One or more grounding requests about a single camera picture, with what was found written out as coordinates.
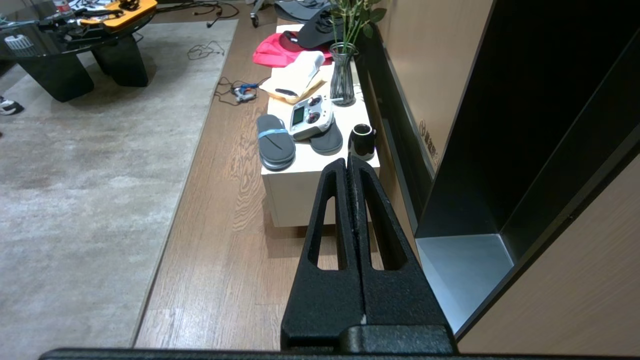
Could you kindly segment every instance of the black table leg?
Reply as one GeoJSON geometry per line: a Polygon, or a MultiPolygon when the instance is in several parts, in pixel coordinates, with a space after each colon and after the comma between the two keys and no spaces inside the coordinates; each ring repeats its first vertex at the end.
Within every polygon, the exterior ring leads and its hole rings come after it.
{"type": "Polygon", "coordinates": [[[132,35],[92,50],[105,74],[120,86],[146,86],[149,82],[140,50],[132,35]]]}
{"type": "Polygon", "coordinates": [[[18,64],[60,102],[93,90],[93,81],[76,55],[23,59],[18,64]]]}

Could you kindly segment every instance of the white side table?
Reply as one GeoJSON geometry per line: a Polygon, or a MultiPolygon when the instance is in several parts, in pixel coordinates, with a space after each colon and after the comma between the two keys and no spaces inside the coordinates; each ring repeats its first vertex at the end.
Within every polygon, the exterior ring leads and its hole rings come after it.
{"type": "MultiPolygon", "coordinates": [[[[297,31],[301,27],[302,25],[281,25],[277,27],[277,32],[281,33],[285,30],[297,31]]],[[[271,212],[273,225],[276,227],[308,225],[314,200],[316,199],[320,173],[329,163],[339,158],[346,160],[348,155],[349,134],[351,134],[354,126],[357,124],[371,125],[360,89],[358,72],[356,71],[353,61],[351,62],[351,70],[353,73],[356,103],[346,108],[339,106],[333,107],[335,123],[342,133],[343,143],[340,151],[329,156],[320,155],[311,149],[308,141],[296,142],[296,160],[289,168],[283,171],[273,172],[264,166],[262,167],[262,182],[264,183],[264,188],[267,193],[267,204],[271,212]]],[[[281,71],[281,69],[273,69],[272,74],[277,71],[281,71]]],[[[308,97],[313,95],[329,95],[333,65],[322,67],[321,72],[323,72],[326,83],[313,94],[308,95],[308,97]]],[[[287,130],[289,130],[292,107],[293,105],[284,101],[270,98],[267,113],[282,119],[285,122],[287,130]]],[[[377,151],[368,163],[375,169],[376,173],[380,170],[377,151]]],[[[329,200],[327,204],[324,223],[335,223],[335,205],[333,199],[329,200]]]]}

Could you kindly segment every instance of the blue strap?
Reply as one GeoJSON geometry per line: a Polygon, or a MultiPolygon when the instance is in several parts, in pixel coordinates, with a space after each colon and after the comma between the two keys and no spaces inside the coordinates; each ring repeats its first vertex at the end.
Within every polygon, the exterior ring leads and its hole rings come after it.
{"type": "Polygon", "coordinates": [[[271,134],[285,134],[285,133],[289,133],[286,129],[271,129],[271,130],[266,130],[263,131],[261,133],[258,134],[258,139],[264,138],[267,135],[271,135],[271,134]]]}

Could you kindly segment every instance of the glass table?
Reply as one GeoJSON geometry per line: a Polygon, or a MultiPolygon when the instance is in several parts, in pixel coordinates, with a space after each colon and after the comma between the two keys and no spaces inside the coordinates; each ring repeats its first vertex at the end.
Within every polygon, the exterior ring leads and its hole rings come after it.
{"type": "Polygon", "coordinates": [[[51,21],[56,14],[51,1],[2,3],[0,60],[16,61],[54,99],[65,102],[93,90],[93,81],[77,57],[87,51],[120,86],[147,85],[147,71],[133,33],[151,21],[155,7],[117,28],[108,28],[99,23],[78,26],[78,21],[51,21]]]}

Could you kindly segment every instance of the red cloth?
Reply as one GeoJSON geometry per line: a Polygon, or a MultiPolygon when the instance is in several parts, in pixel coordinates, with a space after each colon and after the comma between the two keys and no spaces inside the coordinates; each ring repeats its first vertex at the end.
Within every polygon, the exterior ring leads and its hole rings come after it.
{"type": "MultiPolygon", "coordinates": [[[[283,34],[275,33],[264,39],[264,41],[258,45],[258,48],[253,53],[253,62],[268,67],[285,67],[294,62],[300,52],[304,50],[306,49],[292,43],[288,38],[283,36],[283,34]]],[[[323,51],[323,53],[325,59],[331,58],[331,53],[328,51],[323,51]]],[[[331,61],[325,61],[324,64],[331,64],[331,61]]]]}

